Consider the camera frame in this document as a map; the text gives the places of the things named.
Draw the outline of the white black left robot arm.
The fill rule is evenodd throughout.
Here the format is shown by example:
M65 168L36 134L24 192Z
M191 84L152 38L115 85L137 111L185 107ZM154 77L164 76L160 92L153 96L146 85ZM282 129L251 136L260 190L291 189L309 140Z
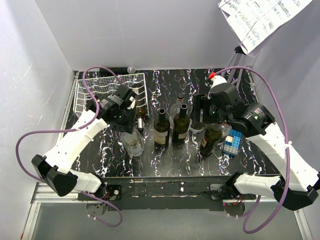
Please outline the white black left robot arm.
M96 94L88 100L75 129L51 150L31 160L41 179L60 197L72 191L88 192L95 200L107 194L107 184L93 173L72 170L72 165L94 137L106 128L132 134L136 120L137 90L121 84L115 92Z

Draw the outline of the clear round glass bottle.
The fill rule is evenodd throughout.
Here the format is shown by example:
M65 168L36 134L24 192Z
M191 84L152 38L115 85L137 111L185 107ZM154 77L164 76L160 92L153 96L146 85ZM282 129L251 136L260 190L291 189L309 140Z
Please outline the clear round glass bottle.
M120 139L125 150L130 156L139 157L144 152L142 136L137 129L134 129L132 134L123 132Z

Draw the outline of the dark green wine bottle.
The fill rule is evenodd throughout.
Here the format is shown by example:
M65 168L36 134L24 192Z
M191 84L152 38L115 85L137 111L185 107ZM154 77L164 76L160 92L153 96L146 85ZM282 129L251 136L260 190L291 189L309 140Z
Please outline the dark green wine bottle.
M153 128L154 145L158 148L166 148L169 145L170 121L164 108L158 110L158 116L153 122Z

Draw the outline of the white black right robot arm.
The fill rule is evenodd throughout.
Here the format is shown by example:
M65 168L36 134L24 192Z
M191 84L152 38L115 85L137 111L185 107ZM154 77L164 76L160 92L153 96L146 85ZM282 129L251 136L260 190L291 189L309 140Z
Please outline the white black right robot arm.
M190 117L196 123L227 123L258 146L280 172L279 176L234 173L217 191L237 199L252 194L273 198L288 210L312 205L319 196L320 173L285 141L273 115L261 104L246 104L234 85L221 83L208 94L192 98Z

